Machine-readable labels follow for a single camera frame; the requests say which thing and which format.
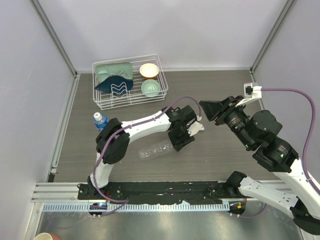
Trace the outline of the clear unlabelled plastic bottle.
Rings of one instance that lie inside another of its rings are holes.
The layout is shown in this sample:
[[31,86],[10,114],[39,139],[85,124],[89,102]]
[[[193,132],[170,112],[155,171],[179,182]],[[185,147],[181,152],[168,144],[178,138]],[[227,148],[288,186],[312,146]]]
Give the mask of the clear unlabelled plastic bottle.
[[175,149],[171,141],[163,140],[151,146],[141,148],[138,152],[138,156],[142,160],[151,160],[174,151]]

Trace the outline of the blue label water bottle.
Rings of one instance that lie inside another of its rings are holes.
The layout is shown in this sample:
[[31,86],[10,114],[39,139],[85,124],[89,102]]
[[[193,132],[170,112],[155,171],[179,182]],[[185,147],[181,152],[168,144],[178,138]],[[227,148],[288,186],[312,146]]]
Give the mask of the blue label water bottle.
[[95,126],[97,127],[97,129],[101,132],[106,125],[109,122],[109,119],[107,118],[107,116],[105,114],[101,114],[102,115],[102,119],[100,121],[97,121],[93,118],[93,122],[95,124]]

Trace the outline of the white bottle cap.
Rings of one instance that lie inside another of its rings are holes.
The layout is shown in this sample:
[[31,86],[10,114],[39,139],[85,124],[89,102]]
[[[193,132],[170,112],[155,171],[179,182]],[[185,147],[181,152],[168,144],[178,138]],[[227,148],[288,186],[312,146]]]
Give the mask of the white bottle cap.
[[100,121],[103,118],[103,116],[99,112],[95,112],[93,117],[96,121]]

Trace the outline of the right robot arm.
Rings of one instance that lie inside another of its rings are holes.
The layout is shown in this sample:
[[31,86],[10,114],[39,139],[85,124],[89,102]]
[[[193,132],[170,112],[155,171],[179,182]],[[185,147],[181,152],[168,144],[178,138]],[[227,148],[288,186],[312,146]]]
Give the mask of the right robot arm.
[[202,100],[199,104],[208,121],[227,125],[245,149],[254,152],[252,157],[257,163],[283,180],[293,193],[263,185],[239,171],[227,179],[226,193],[233,198],[242,195],[260,200],[288,215],[305,232],[319,235],[320,196],[309,185],[299,154],[278,137],[283,126],[268,110],[260,110],[252,117],[244,113],[246,105],[261,97],[229,96],[222,101]]

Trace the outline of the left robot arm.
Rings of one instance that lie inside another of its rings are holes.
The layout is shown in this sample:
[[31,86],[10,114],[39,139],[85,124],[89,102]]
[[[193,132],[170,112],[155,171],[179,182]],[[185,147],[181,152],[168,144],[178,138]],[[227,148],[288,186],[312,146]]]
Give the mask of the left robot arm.
[[122,160],[128,146],[143,137],[167,132],[175,151],[195,140],[194,135],[204,130],[202,118],[189,106],[165,107],[153,115],[132,121],[111,119],[96,138],[96,162],[88,177],[88,195],[97,200],[107,192],[109,176],[114,164]]

